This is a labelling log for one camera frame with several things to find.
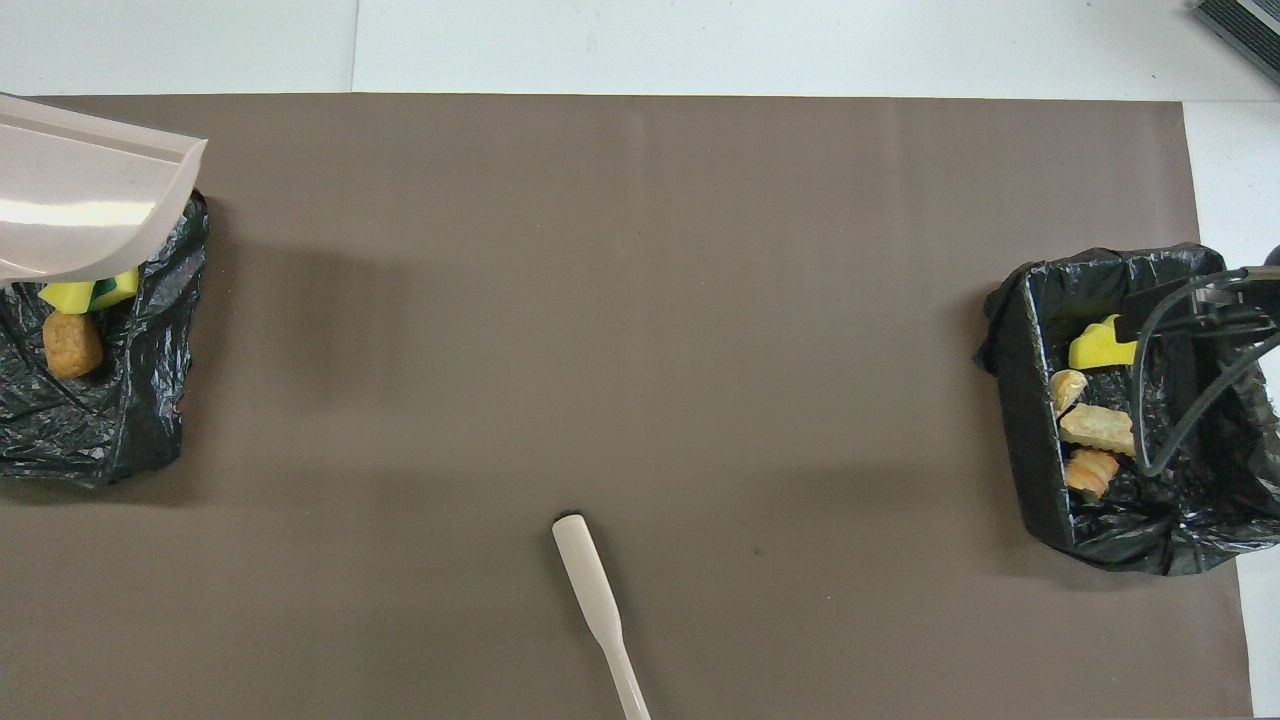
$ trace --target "brown table surface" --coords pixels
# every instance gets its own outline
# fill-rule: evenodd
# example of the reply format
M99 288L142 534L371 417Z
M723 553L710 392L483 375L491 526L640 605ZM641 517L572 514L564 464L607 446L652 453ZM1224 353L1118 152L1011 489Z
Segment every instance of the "brown table surface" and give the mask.
M1025 534L980 302L1197 240L1171 104L58 99L210 138L183 457L0 489L6 717L1248 715L1235 569Z

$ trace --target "black plastic bag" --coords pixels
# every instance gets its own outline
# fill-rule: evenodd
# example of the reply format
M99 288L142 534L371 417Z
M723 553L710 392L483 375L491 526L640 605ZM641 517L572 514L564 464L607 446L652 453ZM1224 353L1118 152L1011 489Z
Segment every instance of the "black plastic bag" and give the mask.
M1157 575L1203 573L1280 542L1280 438L1257 365L1213 402L1161 475L1142 477L1121 456L1106 497L1092 503L1064 479L1068 448L1048 378L1068 366L1070 341L1119 313L1129 293L1224 269L1217 252L1198 245L1096 249L1023 265L987 297L991 325L974 360L997 378L1018 501L1034 537L1097 568ZM1179 419L1169 407L1169 370L1190 366L1203 387L1239 355L1210 343L1193 351L1179 363L1158 352L1148 359L1148 447ZM1087 374L1082 402L1130 413L1129 368Z
M182 451L187 336L200 300L209 209L193 192L164 247L140 269L137 297L92 313L102 365L58 380L45 364L52 309L38 283L0 299L0 477L110 484Z

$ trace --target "bread piece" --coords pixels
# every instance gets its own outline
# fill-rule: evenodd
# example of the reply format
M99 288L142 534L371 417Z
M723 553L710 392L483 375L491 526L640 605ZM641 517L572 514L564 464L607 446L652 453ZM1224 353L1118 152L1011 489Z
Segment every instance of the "bread piece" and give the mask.
M54 310L45 319L45 363L60 380L70 380L102 364L102 341L88 315Z
M1064 442L1133 457L1133 420L1125 413L1082 402L1062 415L1059 427Z
M1089 384L1089 378L1084 377L1084 373L1079 370L1059 370L1053 373L1053 377L1048 379L1048 389L1053 395L1053 411L1056 415L1066 413L1066 410L1075 405L1075 401L1080 398L1080 393L1084 392L1084 387Z
M1078 448L1071 452L1066 464L1066 487L1080 491L1089 502L1107 493L1111 479L1116 477L1120 464L1115 457L1101 450Z

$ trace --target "dustpan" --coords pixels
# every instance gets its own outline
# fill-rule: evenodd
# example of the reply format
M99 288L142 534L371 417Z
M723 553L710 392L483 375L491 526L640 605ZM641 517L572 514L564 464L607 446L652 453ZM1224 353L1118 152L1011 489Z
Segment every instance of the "dustpan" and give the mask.
M142 264L182 215L206 142L0 95L0 287Z

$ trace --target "yellow sponge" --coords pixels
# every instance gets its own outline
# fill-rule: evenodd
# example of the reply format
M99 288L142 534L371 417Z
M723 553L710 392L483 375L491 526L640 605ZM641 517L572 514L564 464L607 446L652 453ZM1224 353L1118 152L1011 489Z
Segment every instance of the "yellow sponge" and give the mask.
M1137 342L1116 342L1116 318L1111 315L1101 323L1084 328L1080 337L1071 341L1066 363L1076 370L1106 368L1108 365L1133 365L1138 352Z
M120 273L114 278L97 281L93 286L93 299L88 304L90 310L106 310L111 305L128 300L138 293L138 269Z
M93 300L93 284L92 282L49 283L40 291L40 299L64 315L79 315L88 311Z

